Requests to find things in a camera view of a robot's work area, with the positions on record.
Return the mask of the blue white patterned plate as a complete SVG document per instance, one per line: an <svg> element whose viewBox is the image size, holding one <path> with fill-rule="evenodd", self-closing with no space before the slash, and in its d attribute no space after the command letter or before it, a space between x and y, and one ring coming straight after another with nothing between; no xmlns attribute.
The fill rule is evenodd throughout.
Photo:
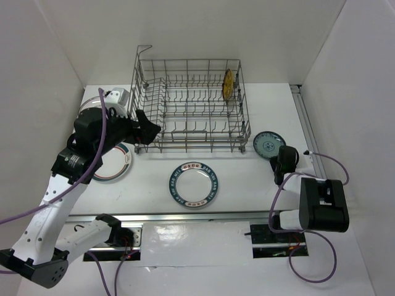
<svg viewBox="0 0 395 296"><path fill-rule="evenodd" d="M255 152L262 158L270 160L278 155L281 146L285 146L286 141L273 131L263 131L257 134L253 140Z"/></svg>

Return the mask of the white plate red green rim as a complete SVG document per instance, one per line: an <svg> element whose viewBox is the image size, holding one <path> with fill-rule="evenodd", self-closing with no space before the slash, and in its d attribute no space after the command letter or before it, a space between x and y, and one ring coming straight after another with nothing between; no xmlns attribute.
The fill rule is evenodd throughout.
<svg viewBox="0 0 395 296"><path fill-rule="evenodd" d="M132 153L124 143L120 143L102 157L102 162L93 179L98 182L114 181L130 169Z"/></svg>

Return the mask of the dark green rimmed plate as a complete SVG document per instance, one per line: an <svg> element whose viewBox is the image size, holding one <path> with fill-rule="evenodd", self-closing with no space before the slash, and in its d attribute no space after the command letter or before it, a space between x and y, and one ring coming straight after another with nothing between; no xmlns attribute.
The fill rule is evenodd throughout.
<svg viewBox="0 0 395 296"><path fill-rule="evenodd" d="M178 205L189 209L204 208L218 195L219 180L215 171L205 163L187 162L174 169L168 189Z"/></svg>

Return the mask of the yellow patterned small plate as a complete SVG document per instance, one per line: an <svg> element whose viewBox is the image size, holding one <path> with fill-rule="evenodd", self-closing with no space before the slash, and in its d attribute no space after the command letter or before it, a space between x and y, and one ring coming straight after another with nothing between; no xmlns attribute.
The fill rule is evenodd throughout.
<svg viewBox="0 0 395 296"><path fill-rule="evenodd" d="M234 85L234 78L233 78L233 72L231 69L227 69L225 71L225 75L223 77L223 83L222 83L222 97L223 100L228 101L231 97L231 94L233 92L233 85Z"/></svg>

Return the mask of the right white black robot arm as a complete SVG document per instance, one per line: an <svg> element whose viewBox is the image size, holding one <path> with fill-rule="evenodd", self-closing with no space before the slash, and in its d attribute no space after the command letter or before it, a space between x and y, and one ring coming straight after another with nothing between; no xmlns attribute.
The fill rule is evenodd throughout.
<svg viewBox="0 0 395 296"><path fill-rule="evenodd" d="M304 155L315 155L338 164L346 176L345 181L322 179L312 174L296 171L299 152L291 146L281 146L278 155L270 159L274 182L278 190L269 210L268 227L270 237L284 241L291 232L339 232L344 233L350 224L344 186L350 181L346 167L334 157L311 150ZM282 192L293 192L299 197L296 210L282 211L274 216L275 205Z"/></svg>

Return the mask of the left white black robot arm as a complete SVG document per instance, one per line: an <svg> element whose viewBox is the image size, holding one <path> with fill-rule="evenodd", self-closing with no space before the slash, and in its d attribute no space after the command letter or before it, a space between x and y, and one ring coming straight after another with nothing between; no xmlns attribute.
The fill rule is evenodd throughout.
<svg viewBox="0 0 395 296"><path fill-rule="evenodd" d="M121 142L153 142L161 128L142 110L136 120L117 115L113 108L83 110L74 121L74 133L51 168L46 193L21 238L1 251L1 266L50 289L64 277L69 265L90 248L130 247L133 231L120 220L100 214L81 230L61 239L59 234L71 210L102 166L102 156Z"/></svg>

